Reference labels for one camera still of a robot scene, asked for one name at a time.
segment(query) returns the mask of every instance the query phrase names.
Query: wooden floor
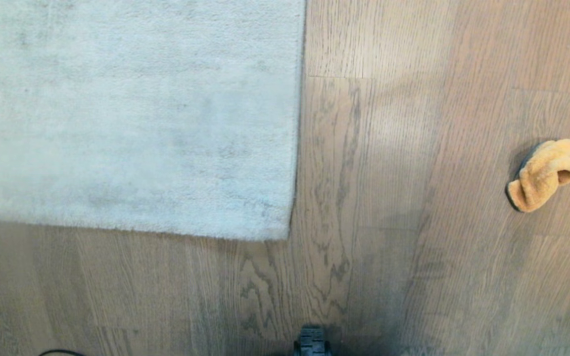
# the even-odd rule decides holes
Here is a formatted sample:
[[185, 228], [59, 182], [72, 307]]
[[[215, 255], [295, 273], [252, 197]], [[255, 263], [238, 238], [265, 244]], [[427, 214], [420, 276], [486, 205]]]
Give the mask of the wooden floor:
[[570, 0], [309, 0], [291, 237], [0, 224], [0, 356], [570, 356]]

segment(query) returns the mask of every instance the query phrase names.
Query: wood grain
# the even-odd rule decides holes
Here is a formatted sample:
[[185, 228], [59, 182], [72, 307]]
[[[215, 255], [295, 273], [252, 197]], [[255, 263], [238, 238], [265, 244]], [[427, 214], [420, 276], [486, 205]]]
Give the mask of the wood grain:
[[0, 355], [570, 356], [570, 1], [309, 0], [287, 241], [0, 223]]

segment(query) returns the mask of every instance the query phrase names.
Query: black cable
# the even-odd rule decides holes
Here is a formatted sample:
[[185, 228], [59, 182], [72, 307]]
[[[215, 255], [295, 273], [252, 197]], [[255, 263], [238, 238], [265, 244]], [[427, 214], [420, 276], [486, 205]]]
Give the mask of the black cable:
[[45, 355], [49, 355], [49, 354], [66, 354], [66, 355], [71, 355], [71, 356], [85, 356], [84, 354], [79, 354], [78, 352], [74, 352], [74, 351], [70, 351], [70, 350], [60, 350], [60, 349], [48, 350], [48, 351], [45, 351], [44, 353], [40, 354], [39, 356], [45, 356]]

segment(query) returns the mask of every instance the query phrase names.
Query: fuzzy slipper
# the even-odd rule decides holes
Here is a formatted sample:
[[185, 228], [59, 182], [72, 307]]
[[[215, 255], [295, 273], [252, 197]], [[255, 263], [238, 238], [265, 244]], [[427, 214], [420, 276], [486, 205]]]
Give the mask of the fuzzy slipper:
[[540, 208], [570, 183], [570, 139], [548, 140], [534, 148], [521, 165], [517, 179], [507, 185], [507, 194], [521, 212]]

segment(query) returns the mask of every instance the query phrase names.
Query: white rug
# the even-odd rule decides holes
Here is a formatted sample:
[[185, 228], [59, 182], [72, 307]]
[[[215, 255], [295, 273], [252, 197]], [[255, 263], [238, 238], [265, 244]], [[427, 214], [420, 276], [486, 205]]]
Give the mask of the white rug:
[[0, 0], [0, 221], [287, 237], [304, 0]]

